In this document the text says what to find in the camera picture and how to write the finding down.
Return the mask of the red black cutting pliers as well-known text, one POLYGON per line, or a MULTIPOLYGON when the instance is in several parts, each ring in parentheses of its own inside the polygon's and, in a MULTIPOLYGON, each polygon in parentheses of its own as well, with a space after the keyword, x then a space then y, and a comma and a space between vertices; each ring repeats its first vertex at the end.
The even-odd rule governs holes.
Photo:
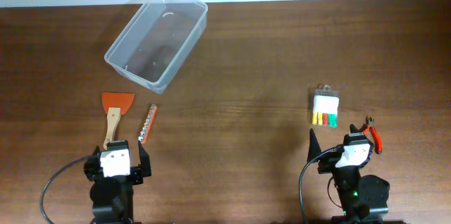
POLYGON ((375 144, 375 152, 377 154, 381 154, 383 151, 383 143, 381 141, 381 138, 379 134, 376 131, 374 119, 372 117, 366 117, 365 123, 359 128, 358 132, 366 134, 367 132, 371 133, 371 136, 373 138, 374 144, 375 144))

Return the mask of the orange socket rail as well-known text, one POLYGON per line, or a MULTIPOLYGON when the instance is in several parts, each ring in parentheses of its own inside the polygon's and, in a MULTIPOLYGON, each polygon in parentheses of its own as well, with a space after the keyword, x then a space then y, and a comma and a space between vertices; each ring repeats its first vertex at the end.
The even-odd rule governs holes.
POLYGON ((149 138, 150 135, 150 131, 152 128, 152 124, 154 122, 154 118, 156 116, 156 112, 158 111, 158 107, 156 104, 152 104, 150 106, 149 112, 146 116, 146 118, 144 119, 144 123, 142 126, 142 129, 140 130, 140 133, 138 135, 137 140, 141 143, 141 144, 145 144, 149 138))

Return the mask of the clear case of coloured bits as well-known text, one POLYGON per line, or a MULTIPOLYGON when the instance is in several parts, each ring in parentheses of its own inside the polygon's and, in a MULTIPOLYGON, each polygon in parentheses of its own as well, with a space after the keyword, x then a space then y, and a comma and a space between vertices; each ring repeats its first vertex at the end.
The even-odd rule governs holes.
POLYGON ((319 85, 314 91, 311 124, 337 127, 339 103, 338 91, 329 85, 319 85))

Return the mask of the clear plastic container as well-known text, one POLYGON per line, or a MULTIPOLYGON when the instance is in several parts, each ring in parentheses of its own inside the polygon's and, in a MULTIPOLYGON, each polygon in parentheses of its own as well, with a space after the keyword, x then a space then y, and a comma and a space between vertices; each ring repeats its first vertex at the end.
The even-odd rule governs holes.
POLYGON ((123 77, 162 94, 207 25, 200 0, 132 0, 139 9, 104 60, 123 77))

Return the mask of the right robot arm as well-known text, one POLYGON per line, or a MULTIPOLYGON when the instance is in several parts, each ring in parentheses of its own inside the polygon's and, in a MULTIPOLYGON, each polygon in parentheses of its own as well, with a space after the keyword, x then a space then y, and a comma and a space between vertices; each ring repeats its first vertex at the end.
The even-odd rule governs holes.
POLYGON ((337 190, 341 216, 332 223, 382 223, 388 212, 390 183, 376 175, 360 174, 370 161, 374 143, 350 126, 342 144, 322 150, 313 130, 309 131, 307 164, 318 164, 320 174, 330 174, 337 190))

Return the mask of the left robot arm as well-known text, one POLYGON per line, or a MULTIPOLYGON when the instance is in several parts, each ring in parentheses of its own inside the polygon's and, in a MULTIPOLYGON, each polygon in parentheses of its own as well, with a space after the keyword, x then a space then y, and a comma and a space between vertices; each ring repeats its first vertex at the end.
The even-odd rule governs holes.
POLYGON ((140 163, 131 165, 128 141, 112 141, 105 151, 97 147, 88 156, 83 170, 93 182, 89 191, 93 223, 134 223, 133 195, 135 185, 152 175, 149 154, 137 143, 140 163))

